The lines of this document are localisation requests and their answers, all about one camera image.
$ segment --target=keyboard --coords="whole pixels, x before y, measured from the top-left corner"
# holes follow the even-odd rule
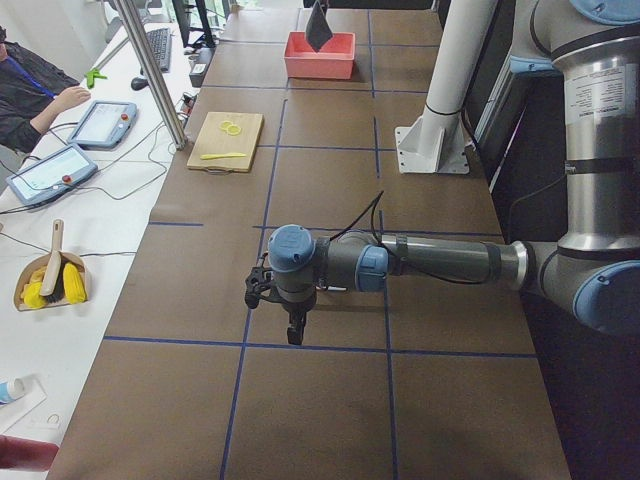
[[[147,32],[147,40],[161,72],[168,72],[171,65],[171,29],[158,28]]]

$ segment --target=cutting board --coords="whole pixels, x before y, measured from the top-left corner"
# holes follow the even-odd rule
[[[223,128],[229,122],[240,127],[238,135],[229,135]],[[187,168],[248,172],[253,164],[263,123],[264,116],[261,113],[209,112],[187,161]],[[246,157],[200,158],[200,155],[229,152],[244,153]]]

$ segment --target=white desk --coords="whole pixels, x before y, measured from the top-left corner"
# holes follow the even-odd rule
[[[150,30],[163,26],[167,25],[149,24],[145,28]],[[189,82],[189,63],[182,53],[177,25],[169,26],[174,30],[172,60],[170,72],[164,74],[164,78],[173,101],[177,103],[183,92],[193,94],[196,91]],[[121,29],[103,55],[124,36]],[[136,103],[139,109],[137,122],[122,145],[110,152],[88,152],[99,168],[120,157],[161,122],[150,89],[133,91],[130,88],[130,81],[139,75],[139,69],[133,48],[128,43],[102,68],[101,73],[108,79],[97,79],[91,91],[92,100],[129,101]],[[77,121],[89,105],[90,102],[86,102],[63,113],[54,125]],[[65,139],[71,131],[71,128],[60,129],[56,133]],[[155,134],[151,134],[118,163],[92,177],[85,186],[101,187],[120,197],[161,173],[162,168],[148,159],[154,137]],[[33,154],[42,158],[61,147],[60,141],[48,134]],[[167,130],[160,129],[151,157],[168,168],[173,151]],[[3,233],[48,250],[52,222],[61,218],[65,222],[63,251],[76,255],[135,252],[164,178],[160,177],[121,201],[115,201],[101,191],[76,190],[44,209],[0,215]],[[19,205],[8,188],[0,196],[0,211]],[[31,260],[44,254],[0,236],[0,302],[3,312],[0,317],[0,380],[32,375],[47,395],[41,404],[9,430],[0,433],[60,444],[134,256],[84,257],[91,276],[90,298],[86,303],[18,312],[13,306],[18,276]],[[105,385],[105,389],[111,388],[124,390],[126,385]],[[59,419],[57,424],[47,423],[56,419]],[[46,473],[0,470],[0,480],[45,477]]]

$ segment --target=black mouse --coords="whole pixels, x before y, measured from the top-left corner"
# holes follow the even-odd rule
[[[131,88],[133,90],[142,90],[147,85],[149,85],[149,82],[145,77],[133,77],[133,80],[131,80]]]

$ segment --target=white bottle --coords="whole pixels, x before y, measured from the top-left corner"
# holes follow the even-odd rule
[[[0,406],[16,401],[25,393],[24,382],[19,378],[0,383]]]

